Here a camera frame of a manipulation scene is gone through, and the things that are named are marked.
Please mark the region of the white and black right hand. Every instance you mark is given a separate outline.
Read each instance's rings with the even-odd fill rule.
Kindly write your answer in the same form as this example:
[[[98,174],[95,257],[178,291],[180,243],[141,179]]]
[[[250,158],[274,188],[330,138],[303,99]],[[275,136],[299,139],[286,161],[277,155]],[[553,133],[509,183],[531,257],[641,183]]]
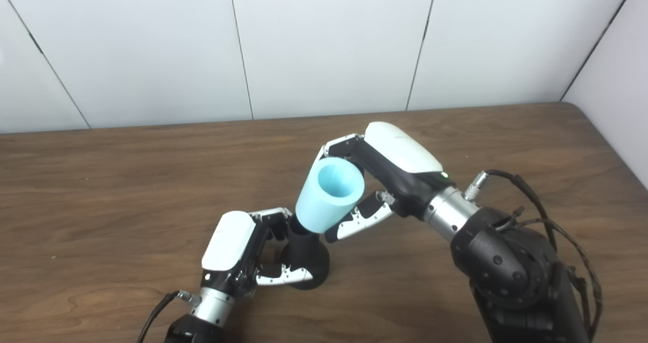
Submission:
[[[345,239],[391,216],[414,217],[451,241],[479,211],[427,149],[388,122],[371,122],[364,134],[327,142],[317,159],[327,158],[346,159],[383,186],[331,226],[324,234],[327,242]]]

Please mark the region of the white and black left hand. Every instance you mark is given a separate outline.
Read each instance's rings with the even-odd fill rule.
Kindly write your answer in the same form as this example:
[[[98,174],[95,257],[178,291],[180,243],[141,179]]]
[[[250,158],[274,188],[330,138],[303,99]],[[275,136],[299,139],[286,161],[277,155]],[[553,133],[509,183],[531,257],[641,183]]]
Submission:
[[[312,233],[292,232],[294,220],[284,207],[223,214],[201,259],[200,302],[190,314],[224,328],[234,304],[251,297],[257,287],[313,285],[323,276],[327,259],[319,259],[319,241]],[[261,254],[272,238],[289,240],[285,257],[264,265]]]

